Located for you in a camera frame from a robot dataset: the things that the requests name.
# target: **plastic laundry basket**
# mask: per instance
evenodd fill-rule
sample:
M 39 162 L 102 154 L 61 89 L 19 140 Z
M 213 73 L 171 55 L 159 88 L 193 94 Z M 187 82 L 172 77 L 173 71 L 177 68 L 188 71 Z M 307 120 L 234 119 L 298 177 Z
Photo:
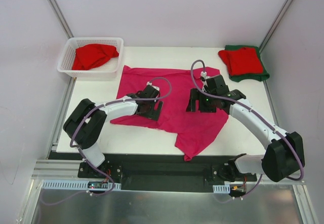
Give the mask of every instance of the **plastic laundry basket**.
M 75 50 L 87 44 L 106 44 L 117 48 L 119 56 L 111 58 L 106 64 L 90 70 L 72 70 L 75 59 Z M 57 70 L 68 74 L 71 77 L 84 78 L 90 80 L 112 80 L 116 77 L 117 71 L 122 62 L 124 40 L 121 38 L 70 38 L 67 40 Z

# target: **pink cloth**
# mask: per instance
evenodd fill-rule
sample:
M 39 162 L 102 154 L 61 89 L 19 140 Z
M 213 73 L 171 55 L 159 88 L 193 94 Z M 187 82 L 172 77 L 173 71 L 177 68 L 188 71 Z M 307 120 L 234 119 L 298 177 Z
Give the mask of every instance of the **pink cloth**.
M 202 68 L 194 70 L 194 77 L 199 85 L 202 85 L 199 79 L 201 71 Z M 206 71 L 211 76 L 219 74 L 218 69 L 210 67 L 206 67 Z M 175 146 L 185 154 L 184 160 L 190 161 L 215 140 L 226 123 L 228 115 L 222 110 L 217 110 L 216 113 L 186 112 L 190 89 L 194 87 L 189 70 L 124 66 L 117 98 L 143 90 L 146 83 L 155 77 L 165 77 L 172 84 L 172 93 L 163 99 L 164 104 L 159 120 L 154 121 L 134 115 L 112 120 L 111 123 L 178 133 Z M 169 91 L 168 84 L 163 80 L 156 80 L 153 85 L 160 88 L 161 95 Z

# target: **green cloth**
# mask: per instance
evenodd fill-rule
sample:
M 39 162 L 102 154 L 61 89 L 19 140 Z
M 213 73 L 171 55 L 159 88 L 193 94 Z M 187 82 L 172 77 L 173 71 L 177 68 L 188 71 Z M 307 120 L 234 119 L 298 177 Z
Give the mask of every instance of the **green cloth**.
M 242 74 L 240 76 L 229 76 L 229 78 L 232 80 L 232 81 L 235 81 L 235 82 L 240 82 L 242 80 L 246 80 L 246 79 L 252 79 L 252 80 L 256 80 L 256 81 L 265 81 L 267 79 L 270 78 L 270 75 L 269 73 L 267 72 L 267 70 L 265 69 L 265 67 L 263 66 L 263 63 L 261 61 L 261 56 L 260 56 L 260 50 L 258 47 L 255 47 L 255 46 L 246 46 L 246 45 L 226 45 L 225 46 L 225 50 L 228 50 L 228 51 L 234 51 L 234 50 L 238 50 L 242 47 L 248 47 L 248 48 L 255 48 L 256 52 L 257 52 L 257 55 L 258 55 L 258 58 L 262 64 L 262 67 L 263 67 L 263 73 L 259 73 L 259 74 L 256 74 L 256 73 L 247 73 L 247 74 Z

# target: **wall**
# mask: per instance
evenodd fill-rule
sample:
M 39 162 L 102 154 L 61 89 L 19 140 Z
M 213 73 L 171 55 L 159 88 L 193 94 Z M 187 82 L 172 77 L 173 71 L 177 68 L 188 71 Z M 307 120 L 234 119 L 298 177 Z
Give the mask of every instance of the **wall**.
M 324 219 L 324 0 L 295 0 L 262 53 L 279 124 L 304 139 L 305 174 Z
M 126 46 L 259 45 L 285 0 L 57 0 L 74 36 Z
M 0 223 L 16 223 L 43 158 L 67 77 L 56 71 L 67 38 L 47 0 L 0 0 Z

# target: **white backdrop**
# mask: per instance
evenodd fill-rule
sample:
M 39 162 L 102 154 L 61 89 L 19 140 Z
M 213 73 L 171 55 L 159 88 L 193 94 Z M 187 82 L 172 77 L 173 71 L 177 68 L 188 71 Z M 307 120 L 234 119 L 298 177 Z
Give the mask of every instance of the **white backdrop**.
M 324 220 L 324 0 L 295 0 L 262 53 L 281 127 L 304 140 L 307 187 Z
M 285 0 L 57 0 L 74 36 L 126 46 L 260 45 Z
M 67 38 L 47 0 L 0 0 L 0 223 L 18 223 L 67 84 L 56 59 Z

